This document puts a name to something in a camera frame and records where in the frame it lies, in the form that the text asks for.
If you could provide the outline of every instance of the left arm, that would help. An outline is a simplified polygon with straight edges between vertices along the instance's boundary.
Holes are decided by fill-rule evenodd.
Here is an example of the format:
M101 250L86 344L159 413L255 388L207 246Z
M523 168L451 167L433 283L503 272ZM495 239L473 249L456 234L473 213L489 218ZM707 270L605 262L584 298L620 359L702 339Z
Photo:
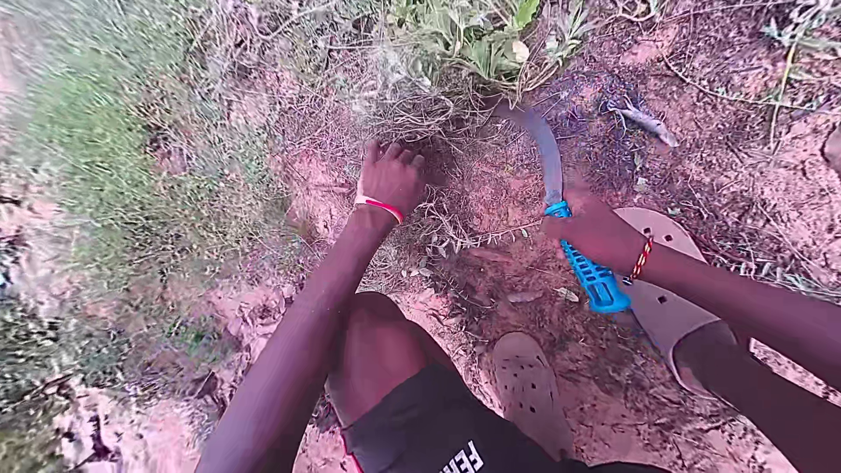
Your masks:
M360 190L404 215L419 203L423 159L392 144L368 144ZM324 387L343 308L383 239L394 227L386 210L361 205L336 245L309 277L242 382L196 469L209 472L291 471L300 440Z

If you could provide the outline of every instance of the blue handle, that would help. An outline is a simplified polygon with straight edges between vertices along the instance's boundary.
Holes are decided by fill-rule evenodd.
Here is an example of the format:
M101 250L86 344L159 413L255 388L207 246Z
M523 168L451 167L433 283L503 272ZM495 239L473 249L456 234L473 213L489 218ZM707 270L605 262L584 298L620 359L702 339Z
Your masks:
M552 217L569 217L572 216L572 211L569 210L569 205L564 200L558 204L550 205L544 214ZM563 252L566 253L569 265L572 266L581 287L587 291L591 311L612 314L624 311L631 306L631 299L619 289L610 268L593 263L565 240L561 240L561 247Z

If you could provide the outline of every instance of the right hand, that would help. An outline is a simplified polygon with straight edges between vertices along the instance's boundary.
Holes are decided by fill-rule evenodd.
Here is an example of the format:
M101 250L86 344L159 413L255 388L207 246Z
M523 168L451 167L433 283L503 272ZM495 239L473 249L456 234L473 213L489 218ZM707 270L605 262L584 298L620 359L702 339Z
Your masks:
M567 189L563 196L573 216L543 217L541 230L602 266L630 274L646 237L586 189Z

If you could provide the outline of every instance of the red bracelet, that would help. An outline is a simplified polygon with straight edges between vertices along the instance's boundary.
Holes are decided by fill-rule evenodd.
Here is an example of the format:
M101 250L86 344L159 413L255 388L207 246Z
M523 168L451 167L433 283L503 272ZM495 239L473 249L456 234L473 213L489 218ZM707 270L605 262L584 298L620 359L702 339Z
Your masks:
M365 205L373 205L374 207L379 207L380 209L387 210L391 215L394 215L394 218L397 219L397 225L403 223L403 213L397 210L397 207L392 205L385 204L376 200L373 197L368 197L367 195L358 194L357 199L353 201L354 204L365 204Z
M645 242L645 246L643 247L643 252L639 253L639 258L637 258L637 264L633 265L633 271L631 271L631 275L627 276L626 278L622 279L622 282L625 285L633 284L633 280L639 278L639 274L643 271L643 265L648 261L648 255L651 254L651 249L654 246L654 235L648 236L648 241Z

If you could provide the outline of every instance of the black shorts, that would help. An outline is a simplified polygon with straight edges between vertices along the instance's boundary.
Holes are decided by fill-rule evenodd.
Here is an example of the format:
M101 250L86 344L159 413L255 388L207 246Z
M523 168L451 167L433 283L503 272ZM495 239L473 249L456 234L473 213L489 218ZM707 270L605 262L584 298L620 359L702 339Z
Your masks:
M440 364L394 388L342 433L347 452L364 473L666 471L628 463L588 467L577 460L556 462L476 399L458 373Z

